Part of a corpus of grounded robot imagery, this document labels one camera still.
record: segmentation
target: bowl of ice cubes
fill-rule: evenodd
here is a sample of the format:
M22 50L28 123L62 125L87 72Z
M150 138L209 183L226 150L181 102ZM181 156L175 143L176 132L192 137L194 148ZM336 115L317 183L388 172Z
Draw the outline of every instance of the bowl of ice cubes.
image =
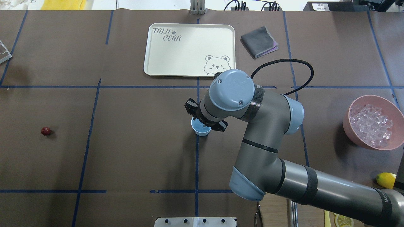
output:
M389 151L404 143L404 115L380 96L355 99L344 116L343 127L352 142L367 149Z

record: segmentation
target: bear face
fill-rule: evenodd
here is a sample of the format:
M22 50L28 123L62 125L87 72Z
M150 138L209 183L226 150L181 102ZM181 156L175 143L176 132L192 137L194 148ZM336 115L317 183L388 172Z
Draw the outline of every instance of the bear face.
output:
M228 56L223 57L212 57L211 55L206 56L206 65L204 71L208 76L214 76L218 72L224 72L231 69L229 65L230 58Z

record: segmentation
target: blue joint cap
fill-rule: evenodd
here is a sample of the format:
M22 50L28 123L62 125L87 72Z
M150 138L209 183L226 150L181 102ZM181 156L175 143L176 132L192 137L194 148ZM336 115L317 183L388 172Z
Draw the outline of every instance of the blue joint cap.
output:
M261 201L265 195L265 192L248 180L234 166L230 178L230 188L236 195L246 200Z
M236 111L250 105L254 92L254 82L245 72L230 69L213 80L209 97L219 109Z
M291 135L297 132L299 126L303 123L304 109L300 102L291 99L286 95L283 96L285 96L286 100L288 101L290 108L290 124L285 134Z

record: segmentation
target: gray robotic arm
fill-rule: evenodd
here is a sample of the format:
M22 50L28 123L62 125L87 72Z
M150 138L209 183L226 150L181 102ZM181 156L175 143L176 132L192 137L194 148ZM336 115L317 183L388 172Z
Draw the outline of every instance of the gray robotic arm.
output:
M213 130L226 117L248 122L230 179L232 191L260 201L266 192L383 227L404 227L404 196L375 189L278 158L284 134L303 121L302 105L264 90L238 69L218 75L200 103L188 99L188 113Z

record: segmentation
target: small dark red fruit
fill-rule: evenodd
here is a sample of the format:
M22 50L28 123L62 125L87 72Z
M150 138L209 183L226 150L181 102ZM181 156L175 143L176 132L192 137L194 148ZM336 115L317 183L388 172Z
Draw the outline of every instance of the small dark red fruit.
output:
M52 130L49 127L43 127L41 129L41 134L44 136L49 136L52 133Z

